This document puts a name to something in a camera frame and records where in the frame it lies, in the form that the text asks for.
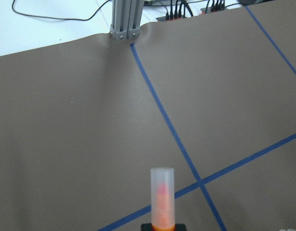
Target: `blue tape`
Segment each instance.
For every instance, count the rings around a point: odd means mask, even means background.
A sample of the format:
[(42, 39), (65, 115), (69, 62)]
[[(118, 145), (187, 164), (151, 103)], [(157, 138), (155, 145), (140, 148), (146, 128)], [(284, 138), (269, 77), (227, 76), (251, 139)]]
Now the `blue tape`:
[(179, 136), (178, 136), (175, 128), (173, 127), (173, 125), (172, 125), (172, 123), (171, 123), (171, 121), (169, 119), (168, 114), (166, 113), (166, 111), (165, 111), (165, 109), (164, 109), (164, 107), (163, 107), (160, 99), (158, 98), (158, 96), (156, 94), (156, 91), (155, 91), (155, 89), (154, 89), (151, 81), (148, 78), (147, 73), (144, 70), (144, 67), (143, 67), (143, 65), (142, 65), (142, 63), (140, 61), (140, 58), (139, 58), (139, 56), (138, 56), (138, 54), (136, 52), (134, 43), (132, 43), (130, 45), (130, 48), (132, 50), (133, 56), (134, 56), (134, 58), (136, 60), (136, 63), (138, 65), (138, 68), (140, 69), (140, 71), (142, 73), (142, 76), (143, 76), (144, 80), (146, 81), (146, 83), (147, 83), (147, 85), (148, 85), (148, 87), (150, 89), (151, 94), (154, 97), (154, 100), (155, 100), (155, 102), (156, 102), (156, 104), (158, 106), (158, 109), (162, 113), (163, 118), (164, 118), (165, 122), (167, 123), (167, 126), (168, 126), (169, 130), (171, 131), (172, 136), (174, 137), (174, 139), (175, 139), (175, 141), (176, 141), (179, 149), (181, 150), (181, 152), (182, 152), (182, 154), (183, 154), (183, 156), (184, 156), (184, 158), (185, 158), (188, 166), (190, 167), (190, 169), (191, 169), (191, 171), (192, 171), (195, 179), (197, 180), (198, 186), (201, 188), (201, 191), (204, 194), (205, 199), (206, 199), (207, 203), (209, 204), (210, 209), (212, 210), (212, 213), (213, 213), (213, 215), (214, 215), (217, 223), (219, 224), (220, 229), (222, 231), (226, 231), (225, 225), (224, 225), (224, 223), (223, 223), (223, 221), (222, 221), (222, 219), (221, 219), (221, 217), (220, 217), (220, 215), (219, 215), (219, 213), (218, 213), (218, 211), (217, 211), (217, 209), (216, 209), (216, 207), (215, 207), (215, 205), (214, 205), (214, 203), (213, 203), (213, 201), (212, 201), (212, 199), (211, 199), (208, 191), (206, 190), (206, 187), (203, 184), (202, 179), (200, 178), (200, 176), (199, 176), (199, 174), (198, 174), (198, 172), (197, 172), (197, 170), (196, 170), (193, 162), (191, 161), (191, 159), (190, 159), (190, 157), (189, 157), (189, 155), (188, 155), (188, 153), (187, 153), (187, 151), (186, 151), (186, 149), (185, 149), (185, 147), (184, 147), (181, 139), (179, 138)]
[(255, 17), (255, 15), (251, 12), (251, 10), (248, 8), (248, 6), (245, 6), (246, 10), (248, 11), (248, 13), (250, 14), (250, 16), (252, 16), (252, 18), (254, 19), (254, 21), (258, 24), (258, 26), (260, 27), (260, 29), (262, 30), (262, 32), (266, 35), (266, 37), (268, 37), (268, 39), (270, 40), (270, 42), (273, 44), (273, 46), (275, 47), (275, 49), (278, 51), (278, 53), (282, 56), (282, 58), (285, 60), (285, 62), (288, 64), (288, 66), (291, 68), (291, 70), (294, 72), (294, 74), (296, 75), (296, 69), (293, 67), (293, 65), (290, 63), (290, 61), (287, 59), (287, 57), (283, 54), (283, 52), (281, 51), (281, 49), (277, 46), (277, 44), (274, 42), (274, 40), (272, 39), (272, 37), (267, 33), (267, 31), (264, 29), (264, 27), (262, 26), (262, 24), (259, 22), (259, 20)]
[[(181, 196), (183, 196), (185, 194), (188, 194), (188, 193), (190, 193), (191, 191), (193, 191), (193, 190), (195, 190), (197, 188), (198, 188), (197, 183), (191, 184), (191, 185), (189, 185), (189, 186), (175, 192), (175, 199), (177, 199), (177, 198), (179, 198), (179, 197), (181, 197)], [(136, 211), (136, 212), (134, 212), (132, 214), (129, 214), (126, 217), (123, 217), (123, 218), (121, 218), (121, 219), (119, 219), (119, 220), (117, 220), (117, 221), (115, 221), (115, 222), (113, 222), (113, 223), (111, 223), (111, 224), (97, 230), (97, 231), (112, 231), (112, 230), (114, 230), (116, 228), (119, 228), (120, 226), (125, 225), (125, 224), (127, 224), (127, 223), (129, 223), (129, 222), (131, 222), (131, 221), (133, 221), (133, 220), (135, 220), (135, 219), (149, 213), (149, 212), (151, 212), (151, 205), (148, 205), (148, 206), (146, 206), (146, 207), (144, 207), (144, 208), (142, 208), (142, 209), (140, 209), (140, 210), (138, 210), (138, 211)]]
[(215, 180), (215, 179), (217, 179), (217, 178), (219, 178), (219, 177), (221, 177), (221, 176), (223, 176), (223, 175), (225, 175), (225, 174), (227, 174), (227, 173), (229, 173), (229, 172), (231, 172), (243, 165), (246, 165), (247, 163), (249, 163), (249, 162), (251, 162), (251, 161), (271, 152), (272, 150), (279, 148), (279, 147), (283, 146), (284, 144), (289, 143), (290, 141), (293, 141), (295, 139), (296, 139), (296, 133), (271, 145), (271, 146), (269, 146), (269, 147), (267, 147), (267, 148), (265, 148), (265, 149), (263, 149), (263, 150), (261, 150), (261, 151), (259, 151), (259, 152), (257, 152), (257, 153), (255, 153), (255, 154), (250, 155), (249, 157), (244, 158), (243, 160), (240, 160), (240, 161), (204, 178), (202, 181), (204, 184), (208, 184), (209, 182), (211, 182), (211, 181), (213, 181), (213, 180)]

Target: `gray floor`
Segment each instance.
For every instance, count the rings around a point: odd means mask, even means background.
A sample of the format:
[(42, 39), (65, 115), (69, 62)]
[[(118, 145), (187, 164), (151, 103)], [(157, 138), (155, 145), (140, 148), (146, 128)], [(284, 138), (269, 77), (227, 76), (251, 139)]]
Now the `gray floor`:
[[(284, 57), (246, 8), (147, 24), (133, 41), (227, 230), (296, 229), (290, 3), (249, 7)], [(140, 230), (161, 166), (175, 168), (177, 222), (220, 230), (130, 43), (103, 34), (0, 57), (0, 230)]]

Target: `clear plastic cylinder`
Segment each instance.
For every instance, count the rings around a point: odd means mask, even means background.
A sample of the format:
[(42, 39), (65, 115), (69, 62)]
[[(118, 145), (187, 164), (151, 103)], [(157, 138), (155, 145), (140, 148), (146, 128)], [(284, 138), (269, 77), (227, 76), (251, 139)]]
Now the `clear plastic cylinder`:
[(174, 231), (174, 170), (169, 167), (151, 169), (151, 217), (154, 231)]

